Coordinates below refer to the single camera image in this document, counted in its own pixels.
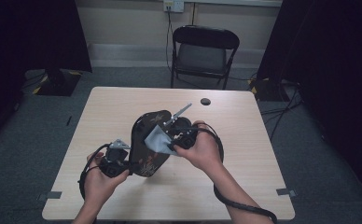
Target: white wall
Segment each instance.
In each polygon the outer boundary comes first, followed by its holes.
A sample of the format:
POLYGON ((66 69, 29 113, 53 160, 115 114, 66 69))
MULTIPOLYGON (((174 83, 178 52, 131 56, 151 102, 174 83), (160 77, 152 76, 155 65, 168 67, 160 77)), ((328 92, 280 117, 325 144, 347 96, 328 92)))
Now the white wall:
MULTIPOLYGON (((88 43, 165 46, 168 16, 161 1, 77 0, 88 43)), ((173 28, 192 22, 192 3, 172 13, 173 28)), ((265 49, 279 7, 197 4, 194 23, 232 30, 241 49, 265 49)))

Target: wooden table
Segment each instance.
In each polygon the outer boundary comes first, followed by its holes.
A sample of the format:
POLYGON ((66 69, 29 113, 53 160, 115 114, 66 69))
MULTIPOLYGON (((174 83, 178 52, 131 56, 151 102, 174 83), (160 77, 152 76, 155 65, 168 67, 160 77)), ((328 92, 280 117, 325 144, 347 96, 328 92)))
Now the wooden table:
MULTIPOLYGON (((202 119, 216 130, 225 151, 225 166, 257 203, 279 219, 295 215, 257 103, 249 91, 201 91, 96 87, 77 125, 43 218, 73 219, 83 204, 78 179, 86 157, 117 138, 131 144, 134 122, 147 112, 172 114, 192 103, 182 116, 202 119), (202 105, 201 99, 211 100, 202 105)), ((131 175, 117 187, 101 210, 106 220, 230 220, 213 193, 213 183, 187 160, 171 156, 151 177, 131 175)))

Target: electrical outlet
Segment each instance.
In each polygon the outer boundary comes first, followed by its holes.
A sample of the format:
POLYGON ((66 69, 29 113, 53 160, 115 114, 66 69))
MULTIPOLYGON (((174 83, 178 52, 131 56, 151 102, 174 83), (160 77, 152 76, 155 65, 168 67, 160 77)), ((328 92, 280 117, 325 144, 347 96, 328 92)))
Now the electrical outlet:
POLYGON ((163 11, 171 12, 184 12, 184 2, 183 1, 163 1, 163 11))
POLYGON ((184 2, 174 1, 173 10, 174 12, 184 12, 184 2))
POLYGON ((163 1, 163 11, 172 11, 174 1, 163 1))

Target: gray carpet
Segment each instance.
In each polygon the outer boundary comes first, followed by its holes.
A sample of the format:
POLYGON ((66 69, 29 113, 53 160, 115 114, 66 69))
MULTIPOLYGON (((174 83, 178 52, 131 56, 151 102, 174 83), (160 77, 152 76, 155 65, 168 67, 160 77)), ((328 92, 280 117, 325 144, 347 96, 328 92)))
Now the gray carpet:
MULTIPOLYGON (((247 79, 255 72, 235 68, 230 76, 247 79)), ((41 73, 31 71, 26 76, 41 73)), ((235 78, 229 80, 227 90, 246 91, 247 82, 235 78)), ((211 79, 185 80, 201 88, 221 88, 211 79)), ((37 198, 51 190, 93 87, 169 88, 170 78, 165 67, 94 68, 92 74, 83 74, 71 97, 33 95, 35 86, 23 89, 19 110, 0 131, 0 223, 50 223, 41 216, 45 203, 37 198)), ((198 88, 178 80, 174 86, 198 88)), ((293 88, 287 92, 291 95, 293 88)), ((286 105, 258 102, 261 111, 286 105)), ((274 129, 277 119, 270 118, 275 115, 263 116, 268 134, 274 129)), ((272 138, 285 183, 298 194, 292 198, 296 217, 286 223, 362 223, 362 186, 337 151, 322 140, 317 124, 306 106, 300 105, 284 114, 272 138)))

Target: baseboard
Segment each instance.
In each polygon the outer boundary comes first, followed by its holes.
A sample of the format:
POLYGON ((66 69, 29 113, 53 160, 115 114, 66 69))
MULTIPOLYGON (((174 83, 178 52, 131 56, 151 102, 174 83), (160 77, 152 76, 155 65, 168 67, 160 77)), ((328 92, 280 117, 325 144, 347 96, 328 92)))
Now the baseboard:
MULTIPOLYGON (((172 49, 157 46, 88 44, 92 67, 163 67, 171 64, 172 49)), ((238 49, 233 66, 259 68, 265 49, 238 49)))

